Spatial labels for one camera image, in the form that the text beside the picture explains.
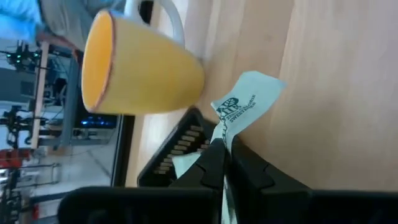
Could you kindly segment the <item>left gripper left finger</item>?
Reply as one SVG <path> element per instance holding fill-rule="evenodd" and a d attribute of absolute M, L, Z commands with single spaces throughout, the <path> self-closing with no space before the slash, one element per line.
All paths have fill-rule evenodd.
<path fill-rule="evenodd" d="M 215 139 L 207 149 L 201 152 L 201 156 L 189 170 L 173 181 L 170 187 L 209 189 L 217 199 L 221 199 L 227 153 L 223 140 Z"/>

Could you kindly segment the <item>pale green sweetener packet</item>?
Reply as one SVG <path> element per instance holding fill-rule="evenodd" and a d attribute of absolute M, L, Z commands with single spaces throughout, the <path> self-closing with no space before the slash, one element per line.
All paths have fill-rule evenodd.
<path fill-rule="evenodd" d="M 177 178 L 180 178 L 187 170 L 198 160 L 201 156 L 200 152 L 193 152 L 181 156 L 175 156 L 172 158 L 174 165 L 175 174 Z"/>
<path fill-rule="evenodd" d="M 284 82 L 261 72 L 242 73 L 228 94 L 211 102 L 219 119 L 212 140 L 222 139 L 231 156 L 234 137 L 266 113 L 284 88 Z"/>

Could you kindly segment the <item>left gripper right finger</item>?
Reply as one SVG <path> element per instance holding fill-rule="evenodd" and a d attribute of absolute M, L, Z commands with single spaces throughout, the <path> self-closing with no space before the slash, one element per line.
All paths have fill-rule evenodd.
<path fill-rule="evenodd" d="M 230 182 L 236 199 L 265 195 L 288 198 L 311 197 L 311 189 L 263 159 L 239 137 L 232 143 Z"/>

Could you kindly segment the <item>yellow ceramic mug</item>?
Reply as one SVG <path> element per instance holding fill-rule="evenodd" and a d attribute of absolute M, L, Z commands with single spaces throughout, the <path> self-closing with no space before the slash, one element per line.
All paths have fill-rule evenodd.
<path fill-rule="evenodd" d="M 142 20 L 142 1 L 128 0 L 124 13 L 102 10 L 91 25 L 81 68 L 83 104 L 91 113 L 164 113 L 200 98 L 204 69 L 185 48 L 177 8 L 171 0 L 151 0 L 170 17 L 168 37 Z"/>

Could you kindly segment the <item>person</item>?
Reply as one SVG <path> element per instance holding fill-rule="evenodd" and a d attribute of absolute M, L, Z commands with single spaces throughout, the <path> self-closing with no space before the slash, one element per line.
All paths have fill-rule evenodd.
<path fill-rule="evenodd" d="M 0 39 L 48 42 L 84 51 L 98 12 L 126 0 L 0 0 Z"/>

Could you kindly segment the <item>black plastic mesh basket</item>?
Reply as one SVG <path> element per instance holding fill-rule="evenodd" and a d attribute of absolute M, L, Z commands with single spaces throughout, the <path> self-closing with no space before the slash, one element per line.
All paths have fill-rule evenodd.
<path fill-rule="evenodd" d="M 137 178 L 140 187 L 167 187 L 177 179 L 172 158 L 202 152 L 210 144 L 216 124 L 190 108 L 165 138 Z"/>

